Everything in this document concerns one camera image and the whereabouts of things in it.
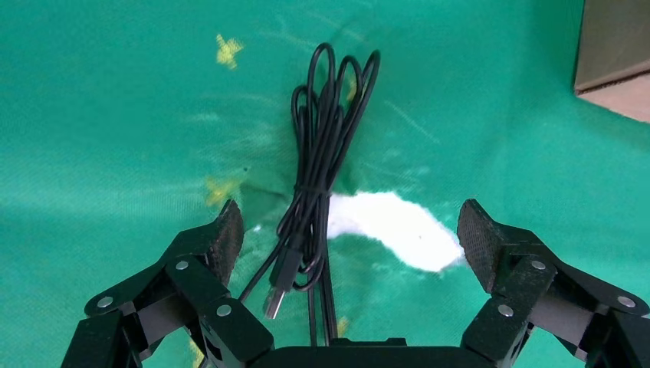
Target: black usb cable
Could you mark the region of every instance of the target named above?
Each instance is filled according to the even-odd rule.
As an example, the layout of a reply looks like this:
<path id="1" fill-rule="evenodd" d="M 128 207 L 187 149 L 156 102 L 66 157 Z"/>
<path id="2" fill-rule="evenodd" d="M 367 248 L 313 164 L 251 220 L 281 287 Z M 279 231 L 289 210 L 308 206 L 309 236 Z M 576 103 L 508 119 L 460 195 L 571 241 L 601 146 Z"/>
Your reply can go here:
<path id="1" fill-rule="evenodd" d="M 327 54 L 327 80 L 320 94 L 314 78 L 321 54 Z M 291 117 L 298 145 L 298 169 L 294 200 L 277 227 L 275 249 L 255 273 L 239 297 L 244 301 L 275 261 L 269 281 L 271 292 L 266 315 L 275 318 L 284 295 L 292 289 L 306 291 L 309 304 L 310 340 L 317 344 L 314 287 L 320 292 L 325 344 L 336 338 L 336 312 L 327 251 L 327 219 L 330 195 L 379 72 L 379 52 L 374 51 L 363 69 L 351 56 L 341 61 L 338 73 L 332 47 L 320 44 L 311 58 L 307 84 L 294 90 Z M 346 70 L 352 68 L 355 93 L 347 109 L 340 104 Z M 306 275 L 304 284 L 297 276 Z"/>

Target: usb plug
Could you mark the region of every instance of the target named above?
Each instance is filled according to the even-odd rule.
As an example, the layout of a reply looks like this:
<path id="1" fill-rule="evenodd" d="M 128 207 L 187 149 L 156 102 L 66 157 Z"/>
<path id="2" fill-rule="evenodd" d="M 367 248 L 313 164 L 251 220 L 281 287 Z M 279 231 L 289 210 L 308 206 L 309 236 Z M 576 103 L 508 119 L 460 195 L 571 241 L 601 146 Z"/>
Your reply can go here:
<path id="1" fill-rule="evenodd" d="M 303 261 L 303 253 L 299 250 L 303 239 L 301 235 L 292 236 L 289 246 L 281 250 L 275 262 L 269 277 L 271 290 L 264 306 L 267 318 L 274 319 L 277 316 L 284 295 L 294 287 L 298 269 Z"/>

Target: green cloth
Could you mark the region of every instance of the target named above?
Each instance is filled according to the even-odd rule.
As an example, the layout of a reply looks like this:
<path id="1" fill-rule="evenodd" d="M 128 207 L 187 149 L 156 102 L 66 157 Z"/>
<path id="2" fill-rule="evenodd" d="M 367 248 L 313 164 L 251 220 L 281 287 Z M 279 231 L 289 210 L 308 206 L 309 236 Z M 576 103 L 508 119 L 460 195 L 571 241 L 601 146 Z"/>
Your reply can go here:
<path id="1" fill-rule="evenodd" d="M 339 60 L 382 52 L 337 192 L 396 191 L 449 228 L 476 198 L 650 301 L 650 126 L 572 95 L 581 2 L 286 3 L 3 2 L 0 366 L 60 364 L 87 300 L 228 196 L 261 226 L 239 294 L 291 196 L 289 99 L 322 41 Z M 222 51 L 243 46 L 234 60 L 218 35 Z M 458 345 L 488 298 L 468 268 L 417 271 L 353 236 L 330 247 L 353 340 Z M 258 316 L 266 292 L 263 280 L 247 302 Z M 264 323 L 278 347 L 306 344 L 304 294 Z M 193 359 L 179 331 L 146 365 Z M 517 367 L 545 366 L 581 363 L 539 330 Z"/>

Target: brown box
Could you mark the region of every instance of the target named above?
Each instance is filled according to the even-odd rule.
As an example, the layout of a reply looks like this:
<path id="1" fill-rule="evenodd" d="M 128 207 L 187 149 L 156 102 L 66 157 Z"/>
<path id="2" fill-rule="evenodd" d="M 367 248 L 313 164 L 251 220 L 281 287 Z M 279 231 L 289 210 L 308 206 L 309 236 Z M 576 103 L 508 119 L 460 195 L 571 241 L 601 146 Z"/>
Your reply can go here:
<path id="1" fill-rule="evenodd" d="M 650 123 L 650 0 L 585 0 L 574 89 Z"/>

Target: metal screw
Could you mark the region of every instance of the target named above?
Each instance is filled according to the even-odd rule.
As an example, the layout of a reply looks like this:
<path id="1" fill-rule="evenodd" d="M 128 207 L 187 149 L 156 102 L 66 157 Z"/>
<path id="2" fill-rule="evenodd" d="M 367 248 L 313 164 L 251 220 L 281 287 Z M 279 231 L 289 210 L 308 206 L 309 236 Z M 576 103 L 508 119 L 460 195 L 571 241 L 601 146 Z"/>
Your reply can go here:
<path id="1" fill-rule="evenodd" d="M 184 269 L 187 268 L 187 266 L 188 266 L 188 265 L 187 265 L 187 262 L 185 262 L 185 261 L 180 261 L 179 263 L 176 264 L 176 269 L 179 270 L 179 271 L 180 271 L 180 270 L 184 270 Z"/>
<path id="2" fill-rule="evenodd" d="M 108 307 L 113 303 L 113 298 L 111 297 L 102 297 L 100 301 L 97 302 L 97 306 L 100 308 Z"/>
<path id="3" fill-rule="evenodd" d="M 232 308 L 229 305 L 224 304 L 221 307 L 217 308 L 217 315 L 220 317 L 225 317 L 232 312 Z"/>
<path id="4" fill-rule="evenodd" d="M 629 297 L 619 297 L 619 303 L 625 305 L 628 308 L 634 308 L 636 307 L 636 303 L 630 299 Z"/>
<path id="5" fill-rule="evenodd" d="M 506 304 L 502 304 L 499 306 L 499 313 L 501 313 L 505 317 L 514 316 L 514 312 L 512 311 L 512 308 L 508 307 Z"/>
<path id="6" fill-rule="evenodd" d="M 547 267 L 544 263 L 540 261 L 532 261 L 530 264 L 532 264 L 533 267 L 535 267 L 538 270 L 543 270 Z"/>

